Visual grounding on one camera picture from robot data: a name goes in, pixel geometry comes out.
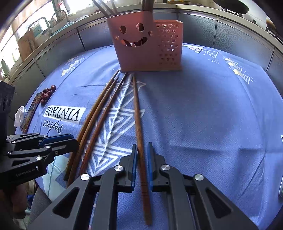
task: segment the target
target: person's leg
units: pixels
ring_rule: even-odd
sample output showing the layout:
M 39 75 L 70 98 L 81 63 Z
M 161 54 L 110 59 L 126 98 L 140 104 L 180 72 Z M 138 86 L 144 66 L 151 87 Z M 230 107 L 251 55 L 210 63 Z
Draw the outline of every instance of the person's leg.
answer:
M 40 188 L 38 188 L 31 205 L 29 223 L 32 223 L 50 204 L 51 200 Z

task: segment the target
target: eye cutout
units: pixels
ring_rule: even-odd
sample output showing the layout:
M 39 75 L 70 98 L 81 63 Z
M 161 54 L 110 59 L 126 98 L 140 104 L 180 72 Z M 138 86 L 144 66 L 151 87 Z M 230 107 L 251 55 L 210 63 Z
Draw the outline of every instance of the eye cutout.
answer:
M 122 34 L 125 34 L 127 32 L 127 29 L 124 25 L 120 26 L 119 30 Z
M 137 24 L 137 31 L 142 32 L 144 29 L 143 24 L 142 23 L 138 23 Z

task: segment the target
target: light blue fabric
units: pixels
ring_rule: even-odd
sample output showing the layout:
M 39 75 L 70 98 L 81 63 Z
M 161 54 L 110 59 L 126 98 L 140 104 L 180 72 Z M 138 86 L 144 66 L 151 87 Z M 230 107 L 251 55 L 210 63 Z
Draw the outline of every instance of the light blue fabric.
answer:
M 57 86 L 47 105 L 37 108 L 29 133 L 47 134 L 45 125 L 50 121 L 58 122 L 60 134 L 76 138 L 118 68 L 113 46 L 84 52 L 62 64 L 27 104 L 29 108 L 36 93 Z M 166 163 L 181 173 L 205 175 L 260 229 L 266 229 L 283 204 L 278 195 L 283 175 L 281 96 L 260 66 L 212 48 L 183 46 L 182 68 L 136 73 L 145 149 L 152 142 Z M 77 124 L 43 117 L 49 105 L 86 109 Z M 57 134 L 58 129 L 51 129 L 48 135 Z M 130 154 L 134 143 L 133 86 L 128 77 L 93 150 L 88 173 L 99 175 L 113 167 Z M 51 200 L 66 187 L 63 176 L 68 157 L 57 156 L 47 175 L 37 179 Z M 164 197 L 160 193 L 151 196 L 153 226 L 148 227 L 137 176 L 135 191 L 119 194 L 117 229 L 168 229 Z

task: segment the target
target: pink plastic utensil holder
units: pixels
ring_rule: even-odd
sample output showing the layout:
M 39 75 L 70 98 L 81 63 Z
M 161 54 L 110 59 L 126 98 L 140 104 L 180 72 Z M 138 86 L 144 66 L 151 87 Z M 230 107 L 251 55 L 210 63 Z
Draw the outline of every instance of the pink plastic utensil holder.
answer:
M 122 72 L 181 69 L 182 22 L 153 20 L 149 11 L 138 11 L 110 17 L 107 23 Z

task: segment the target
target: silver screw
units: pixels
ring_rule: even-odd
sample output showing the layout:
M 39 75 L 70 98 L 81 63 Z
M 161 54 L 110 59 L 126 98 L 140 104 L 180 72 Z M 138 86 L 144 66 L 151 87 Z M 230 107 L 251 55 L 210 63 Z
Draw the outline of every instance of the silver screw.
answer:
M 170 165 L 162 165 L 161 169 L 164 171 L 168 171 L 170 169 Z
M 90 175 L 88 175 L 87 173 L 81 175 L 82 180 L 88 180 L 89 178 L 90 178 Z
M 198 181 L 201 181 L 201 180 L 204 179 L 204 177 L 201 174 L 197 174 L 197 175 L 195 175 L 195 179 L 198 180 Z
M 124 167 L 121 166 L 121 165 L 116 165 L 116 166 L 114 167 L 114 170 L 117 171 L 117 172 L 120 172 L 120 171 L 122 171 L 123 169 L 124 169 Z

